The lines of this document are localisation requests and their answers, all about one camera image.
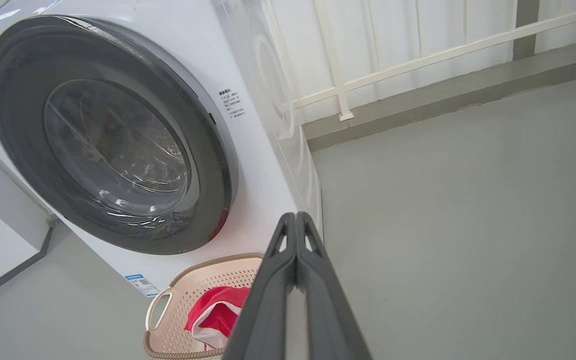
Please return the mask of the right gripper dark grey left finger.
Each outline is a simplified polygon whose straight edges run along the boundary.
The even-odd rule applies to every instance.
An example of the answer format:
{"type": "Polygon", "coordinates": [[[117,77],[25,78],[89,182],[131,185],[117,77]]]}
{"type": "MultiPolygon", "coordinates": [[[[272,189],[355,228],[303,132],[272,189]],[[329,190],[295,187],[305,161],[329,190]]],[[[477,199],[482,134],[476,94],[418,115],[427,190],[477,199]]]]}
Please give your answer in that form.
{"type": "Polygon", "coordinates": [[[288,292],[295,286],[295,213],[283,214],[223,354],[224,360],[284,360],[288,292]]]}

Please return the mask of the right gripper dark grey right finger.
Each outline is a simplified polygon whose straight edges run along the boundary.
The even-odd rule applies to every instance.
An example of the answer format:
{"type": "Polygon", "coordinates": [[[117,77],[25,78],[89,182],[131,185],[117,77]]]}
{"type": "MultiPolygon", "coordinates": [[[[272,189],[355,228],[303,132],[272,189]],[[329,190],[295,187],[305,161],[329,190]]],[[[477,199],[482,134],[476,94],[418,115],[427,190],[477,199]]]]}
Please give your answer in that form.
{"type": "Polygon", "coordinates": [[[371,360],[329,255],[310,214],[296,215],[296,280],[305,294],[310,360],[371,360]]]}

